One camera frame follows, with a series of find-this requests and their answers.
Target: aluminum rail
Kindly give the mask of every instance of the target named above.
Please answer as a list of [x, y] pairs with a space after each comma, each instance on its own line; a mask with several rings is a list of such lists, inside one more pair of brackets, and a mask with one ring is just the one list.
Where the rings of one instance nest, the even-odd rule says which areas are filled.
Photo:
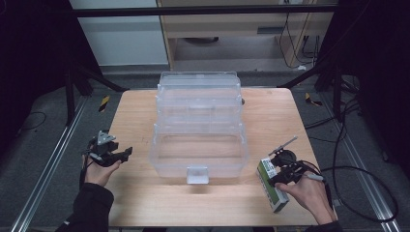
[[[332, 100], [326, 94], [319, 94], [321, 99], [323, 100], [327, 110], [333, 116], [333, 110], [331, 108]], [[337, 131], [340, 132], [341, 126], [339, 123], [335, 122], [335, 126]], [[344, 145], [344, 149], [346, 151], [347, 157], [349, 158], [352, 165], [367, 170], [365, 163], [359, 156], [359, 152], [356, 150], [356, 147], [351, 140], [349, 134], [346, 134], [345, 138], [342, 140], [342, 144]], [[380, 191], [377, 183], [371, 178], [370, 176], [366, 175], [363, 172], [357, 173], [358, 179], [362, 184], [362, 187], [365, 191], [368, 201], [370, 202], [371, 207], [373, 208], [374, 213], [377, 215], [379, 219], [387, 219], [390, 218], [393, 214], [389, 208], [389, 205], [386, 199], [383, 197], [382, 192]], [[392, 220], [390, 222], [383, 222], [381, 223], [384, 231], [386, 232], [398, 232], [401, 231], [400, 227], [398, 226], [396, 220]]]
[[351, 11], [358, 5], [302, 4], [302, 5], [246, 5], [246, 6], [201, 6], [118, 9], [52, 10], [48, 13], [59, 16], [108, 17], [152, 15], [230, 15], [230, 14], [277, 14], [277, 13], [328, 13]]
[[48, 160], [47, 165], [44, 168], [42, 175], [40, 176], [39, 181], [36, 183], [33, 191], [31, 192], [30, 197], [24, 205], [23, 210], [20, 212], [18, 218], [12, 225], [12, 232], [24, 232], [27, 230], [31, 219], [33, 218], [33, 215], [36, 213], [36, 210], [43, 199], [43, 196], [48, 187], [48, 184], [51, 181], [55, 169], [57, 168], [60, 159], [63, 157], [63, 153], [66, 150], [73, 132], [79, 122], [87, 100], [88, 98], [81, 97], [75, 110], [75, 117], [73, 118], [72, 123], [66, 126], [66, 128], [64, 129], [60, 139], [57, 142], [56, 147], [54, 148], [53, 153]]

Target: floor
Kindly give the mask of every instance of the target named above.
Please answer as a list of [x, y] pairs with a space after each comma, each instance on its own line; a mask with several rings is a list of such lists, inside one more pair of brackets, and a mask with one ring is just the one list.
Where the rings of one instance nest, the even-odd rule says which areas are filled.
[[[303, 61], [310, 62], [312, 58], [310, 51], [314, 50], [312, 43], [307, 43], [304, 52], [299, 54], [299, 58]], [[220, 38], [215, 43], [204, 43], [202, 40], [179, 40], [178, 48], [175, 54], [175, 66], [174, 71], [179, 72], [213, 72], [213, 71], [236, 71], [238, 75], [244, 77], [252, 75], [252, 78], [244, 78], [243, 86], [276, 86], [284, 83], [304, 71], [304, 69], [311, 68], [312, 64], [292, 64], [292, 67], [288, 67], [289, 64], [285, 64], [278, 44], [272, 37], [258, 37], [258, 38]], [[108, 76], [113, 80], [123, 81], [122, 83], [130, 82], [131, 76]], [[147, 75], [144, 78], [144, 84], [142, 87], [155, 87], [155, 83], [158, 81], [158, 74]], [[292, 89], [292, 93], [295, 98], [295, 102], [300, 110], [301, 117], [304, 124], [315, 122], [324, 117], [329, 117], [331, 112], [326, 107], [317, 107], [316, 105], [306, 103], [305, 93], [311, 93], [311, 99], [318, 102], [328, 101], [331, 93], [316, 93], [313, 89], [315, 77], [305, 80], [300, 85]], [[101, 98], [107, 93], [106, 88], [99, 86], [96, 88], [93, 98], [87, 103], [89, 108], [85, 109], [84, 114], [89, 117], [82, 120], [79, 123], [79, 129], [81, 134], [75, 133], [71, 138], [71, 144], [67, 147], [66, 153], [78, 153], [78, 146], [82, 146], [87, 141], [89, 133], [95, 130], [95, 128], [109, 127], [112, 120], [112, 116], [115, 113], [115, 103], [121, 98], [120, 94], [111, 94], [111, 102], [104, 114], [96, 113], [96, 108], [99, 107]], [[54, 110], [57, 107], [61, 108], [64, 105], [64, 90], [58, 90], [54, 93], [50, 93], [44, 96], [40, 101], [36, 102], [35, 108], [43, 112]], [[346, 100], [351, 98], [350, 95], [344, 96]], [[372, 141], [372, 135], [369, 129], [366, 127], [366, 123], [363, 123], [363, 119], [359, 116], [358, 112], [349, 116], [348, 131], [349, 135], [346, 137], [345, 144], [341, 145], [339, 159], [341, 162], [351, 163], [355, 160], [355, 154], [352, 155], [349, 150], [349, 141], [353, 142], [354, 148], [357, 150], [359, 160], [363, 160], [369, 169], [374, 173], [379, 173], [379, 167], [381, 170], [385, 170], [382, 179], [384, 182], [389, 183], [394, 194], [399, 200], [400, 215], [397, 218], [401, 231], [410, 231], [410, 225], [407, 222], [407, 218], [410, 218], [410, 204], [407, 195], [410, 194], [410, 185], [408, 180], [403, 179], [403, 175], [399, 168], [393, 163], [384, 163], [379, 157], [380, 150], [377, 145]], [[18, 139], [23, 145], [18, 146], [15, 144], [11, 150], [11, 153], [15, 156], [8, 160], [9, 166], [1, 166], [0, 170], [0, 198], [8, 199], [10, 197], [23, 199], [22, 203], [15, 203], [10, 206], [7, 201], [3, 200], [0, 203], [5, 207], [0, 208], [15, 208], [21, 209], [23, 207], [24, 199], [27, 199], [31, 190], [35, 187], [35, 184], [42, 174], [43, 167], [47, 163], [48, 156], [38, 156], [38, 152], [42, 151], [44, 154], [51, 154], [53, 146], [48, 144], [56, 144], [58, 136], [55, 134], [61, 134], [63, 132], [64, 120], [66, 112], [64, 107], [57, 113], [47, 114], [45, 128], [37, 128], [35, 130], [24, 131]], [[35, 114], [30, 117], [31, 122], [27, 122], [28, 125], [36, 125], [42, 120], [42, 115]], [[307, 131], [310, 136], [310, 142], [318, 158], [321, 166], [329, 166], [331, 159], [328, 156], [333, 152], [333, 144], [329, 142], [323, 142], [320, 140], [331, 140], [337, 135], [337, 125], [330, 124], [324, 128], [312, 129]], [[38, 137], [42, 138], [42, 143], [36, 140]], [[55, 199], [63, 195], [69, 199], [75, 197], [75, 192], [70, 192], [71, 189], [76, 188], [77, 172], [76, 172], [76, 156], [63, 156], [60, 162], [66, 165], [71, 165], [70, 169], [73, 173], [67, 171], [61, 171], [62, 166], [57, 167], [53, 178], [50, 180], [50, 187], [47, 192], [44, 193], [44, 197], [38, 210], [32, 216], [32, 224], [29, 230], [31, 231], [53, 231], [55, 227], [46, 227], [48, 219], [54, 218], [55, 213], [51, 211], [49, 205], [53, 205], [52, 208], [67, 209], [71, 207], [72, 201], [68, 202], [55, 202]], [[30, 173], [27, 175], [24, 182], [18, 178], [18, 173]], [[340, 174], [342, 179], [349, 180], [362, 180], [358, 175], [351, 175], [348, 173]], [[363, 207], [365, 210], [373, 211], [372, 206], [365, 204], [363, 201], [368, 199], [370, 192], [363, 192], [365, 189], [363, 184], [352, 183], [352, 181], [346, 182], [343, 180], [341, 185], [345, 190], [351, 204], [356, 204]], [[337, 204], [337, 213], [340, 216], [340, 221], [346, 231], [398, 231], [394, 229], [386, 229], [386, 226], [391, 224], [369, 223], [368, 221], [359, 219], [354, 214], [349, 213], [343, 206]], [[9, 231], [10, 221], [14, 221], [17, 218], [18, 210], [14, 210], [10, 214], [2, 214], [0, 221], [0, 231]], [[120, 229], [113, 228], [112, 231], [119, 231]], [[141, 228], [126, 229], [122, 231], [141, 231]], [[297, 231], [297, 228], [278, 228], [278, 231]]]

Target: black curtain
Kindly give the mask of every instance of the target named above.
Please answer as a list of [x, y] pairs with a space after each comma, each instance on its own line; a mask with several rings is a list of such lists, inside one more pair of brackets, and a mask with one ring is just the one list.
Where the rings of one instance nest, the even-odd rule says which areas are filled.
[[[351, 3], [340, 0], [340, 4]], [[407, 0], [356, 0], [331, 21], [320, 57], [332, 52], [342, 74], [359, 78], [359, 99], [382, 149], [410, 178], [410, 14]], [[318, 83], [332, 84], [332, 69]]]
[[68, 0], [7, 0], [0, 4], [0, 156], [34, 100], [65, 86], [70, 57], [102, 75], [77, 18], [47, 13], [71, 8]]

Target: wrist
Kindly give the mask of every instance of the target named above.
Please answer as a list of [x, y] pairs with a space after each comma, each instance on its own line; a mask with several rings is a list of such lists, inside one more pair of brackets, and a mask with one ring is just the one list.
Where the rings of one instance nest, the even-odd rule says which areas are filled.
[[335, 213], [330, 207], [320, 207], [310, 210], [319, 225], [331, 223], [337, 220]]

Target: transparent plastic container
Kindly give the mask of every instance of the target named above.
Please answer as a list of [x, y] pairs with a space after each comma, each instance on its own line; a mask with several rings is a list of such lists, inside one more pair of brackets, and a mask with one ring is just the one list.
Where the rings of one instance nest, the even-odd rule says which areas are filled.
[[164, 72], [149, 159], [162, 177], [238, 177], [248, 162], [235, 72]]

